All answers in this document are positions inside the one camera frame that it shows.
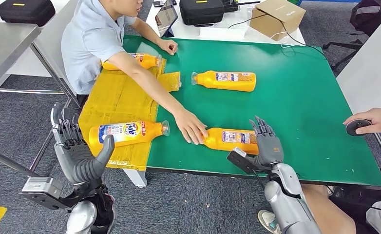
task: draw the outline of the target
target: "robotic arm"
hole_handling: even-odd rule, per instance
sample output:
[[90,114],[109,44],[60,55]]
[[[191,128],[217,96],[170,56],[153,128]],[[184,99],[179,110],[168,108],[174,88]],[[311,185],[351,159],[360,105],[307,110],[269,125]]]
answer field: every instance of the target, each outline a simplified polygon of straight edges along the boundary
[[114,150],[112,135],[104,139],[103,149],[94,157],[83,139],[78,115],[72,120],[69,110],[56,103],[51,111],[54,150],[73,192],[61,197],[63,184],[51,177],[30,177],[21,194],[51,210],[71,212],[67,221],[68,234],[110,233],[116,211],[114,198],[108,194],[101,176]]
[[235,148],[228,160],[247,174],[266,172],[270,181],[265,186],[265,197],[271,204],[282,234],[321,234],[309,209],[300,181],[294,169],[283,163],[284,152],[274,130],[255,116],[250,120],[257,137],[259,154],[251,157]]

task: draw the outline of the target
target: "yellow plastic sheet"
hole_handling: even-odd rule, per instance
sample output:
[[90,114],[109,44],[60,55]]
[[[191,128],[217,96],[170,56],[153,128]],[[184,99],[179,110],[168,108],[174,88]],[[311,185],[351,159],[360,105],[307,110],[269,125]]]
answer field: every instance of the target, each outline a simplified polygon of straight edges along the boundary
[[[181,86],[180,72],[163,74],[166,60],[160,68],[149,71],[171,91]],[[123,123],[135,120],[156,121],[157,103],[122,71],[102,70],[90,92],[78,120],[81,132],[94,156],[102,146],[89,143],[89,130],[101,124]],[[146,170],[151,143],[139,143],[115,148],[107,167]]]

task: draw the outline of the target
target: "tablet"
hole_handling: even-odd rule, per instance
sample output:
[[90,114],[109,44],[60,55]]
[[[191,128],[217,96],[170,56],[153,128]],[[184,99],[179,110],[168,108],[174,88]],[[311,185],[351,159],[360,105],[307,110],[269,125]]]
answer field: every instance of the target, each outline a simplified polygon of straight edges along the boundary
[[156,20],[157,29],[159,30],[161,38],[173,37],[171,27],[178,19],[178,15],[171,0],[166,0],[154,19]]

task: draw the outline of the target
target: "office chair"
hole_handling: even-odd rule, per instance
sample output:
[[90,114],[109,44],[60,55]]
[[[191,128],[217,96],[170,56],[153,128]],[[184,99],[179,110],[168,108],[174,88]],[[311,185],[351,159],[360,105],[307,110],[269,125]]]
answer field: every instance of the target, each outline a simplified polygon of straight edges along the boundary
[[[350,23],[354,26],[357,31],[362,31],[361,34],[367,34],[371,36],[374,31],[381,24],[381,0],[361,0],[353,10],[351,11]],[[340,64],[354,57],[354,55],[360,50],[363,43],[357,39],[350,43],[340,43],[340,42],[330,42],[328,44],[323,45],[323,50],[326,50],[330,47],[330,45],[335,45],[343,48],[353,49],[354,52],[347,55],[336,64],[331,65],[331,69],[336,70]]]

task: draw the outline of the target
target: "metal table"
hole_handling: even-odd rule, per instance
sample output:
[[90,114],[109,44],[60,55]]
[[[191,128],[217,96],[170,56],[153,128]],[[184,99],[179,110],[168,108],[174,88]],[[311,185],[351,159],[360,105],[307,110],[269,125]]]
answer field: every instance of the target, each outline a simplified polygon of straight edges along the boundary
[[[65,104],[66,107],[70,104],[71,100],[73,100],[78,106],[76,97],[53,71],[50,64],[46,61],[46,59],[41,54],[37,46],[33,43],[40,33],[40,28],[35,24],[0,22],[0,79],[5,75],[8,69],[16,62],[16,60],[23,54],[23,52],[28,47],[30,47],[31,50],[36,54],[40,62],[43,64],[43,66],[47,69],[53,80],[57,83],[61,91],[0,89],[0,92],[65,94],[68,98]],[[39,176],[34,172],[34,170],[36,169],[42,155],[44,154],[52,136],[53,134],[50,131],[30,168],[26,168],[1,154],[0,162],[28,176]]]

